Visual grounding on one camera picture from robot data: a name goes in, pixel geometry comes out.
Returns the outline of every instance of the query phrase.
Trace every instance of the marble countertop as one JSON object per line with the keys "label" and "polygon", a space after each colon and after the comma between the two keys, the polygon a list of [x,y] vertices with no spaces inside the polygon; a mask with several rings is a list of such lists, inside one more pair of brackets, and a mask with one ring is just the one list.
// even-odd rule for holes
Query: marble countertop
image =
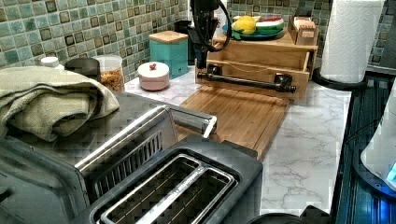
{"label": "marble countertop", "polygon": [[[125,90],[179,105],[201,85],[194,68],[171,80],[164,91],[144,91],[138,78]],[[286,116],[262,161],[261,214],[283,212],[299,216],[308,205],[329,213],[341,153],[351,93],[310,81],[304,102],[290,102]]]}

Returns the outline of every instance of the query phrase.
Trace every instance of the paper towel roll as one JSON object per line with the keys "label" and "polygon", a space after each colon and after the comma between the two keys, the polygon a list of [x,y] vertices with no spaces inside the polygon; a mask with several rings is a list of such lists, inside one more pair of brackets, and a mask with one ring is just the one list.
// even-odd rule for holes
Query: paper towel roll
{"label": "paper towel roll", "polygon": [[384,0],[334,0],[320,73],[342,83],[359,83],[370,57]]}

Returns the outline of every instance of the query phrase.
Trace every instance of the wooden cutting board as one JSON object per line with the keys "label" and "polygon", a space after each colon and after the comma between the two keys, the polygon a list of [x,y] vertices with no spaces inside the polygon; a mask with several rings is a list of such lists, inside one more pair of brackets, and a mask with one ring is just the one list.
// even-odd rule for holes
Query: wooden cutting board
{"label": "wooden cutting board", "polygon": [[[261,160],[285,117],[289,100],[250,92],[203,86],[181,106],[214,115],[217,131],[210,138],[228,140],[258,152]],[[192,132],[177,127],[179,138]]]}

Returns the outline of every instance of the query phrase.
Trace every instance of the lemon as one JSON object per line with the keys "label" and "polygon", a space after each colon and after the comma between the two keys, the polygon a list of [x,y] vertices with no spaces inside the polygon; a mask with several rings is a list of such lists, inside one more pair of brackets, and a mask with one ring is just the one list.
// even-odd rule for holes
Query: lemon
{"label": "lemon", "polygon": [[240,17],[233,27],[235,30],[244,30],[243,35],[251,35],[256,31],[256,21],[253,17],[243,16]]}

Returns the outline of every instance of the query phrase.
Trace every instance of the green towel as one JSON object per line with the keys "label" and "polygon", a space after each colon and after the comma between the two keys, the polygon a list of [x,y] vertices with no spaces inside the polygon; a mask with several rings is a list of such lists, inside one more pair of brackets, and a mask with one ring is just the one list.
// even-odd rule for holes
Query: green towel
{"label": "green towel", "polygon": [[77,73],[34,66],[0,70],[0,137],[10,124],[53,141],[119,107],[109,89]]}

